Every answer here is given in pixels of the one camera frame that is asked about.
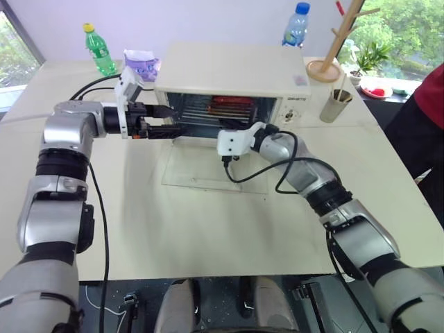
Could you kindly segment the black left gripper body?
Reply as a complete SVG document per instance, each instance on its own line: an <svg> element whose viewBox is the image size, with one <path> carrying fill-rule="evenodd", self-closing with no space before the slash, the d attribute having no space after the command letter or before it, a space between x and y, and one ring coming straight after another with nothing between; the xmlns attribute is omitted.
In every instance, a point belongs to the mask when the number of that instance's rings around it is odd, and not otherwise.
<svg viewBox="0 0 444 333"><path fill-rule="evenodd" d="M150 105L141 102L130 103L126 111L128 135L133 139L147 139L148 125L144 118L150 115Z"/></svg>

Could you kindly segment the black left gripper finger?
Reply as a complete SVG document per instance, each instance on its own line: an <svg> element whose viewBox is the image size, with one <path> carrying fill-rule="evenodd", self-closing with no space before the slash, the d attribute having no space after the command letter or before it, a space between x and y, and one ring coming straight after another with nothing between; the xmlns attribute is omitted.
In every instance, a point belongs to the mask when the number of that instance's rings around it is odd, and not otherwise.
<svg viewBox="0 0 444 333"><path fill-rule="evenodd" d="M146 116L156 119L165 119L176 115L176 111L165 105L145 105Z"/></svg>
<svg viewBox="0 0 444 333"><path fill-rule="evenodd" d="M149 126L149 139L175 139L183 134L183 127L176 125Z"/></svg>

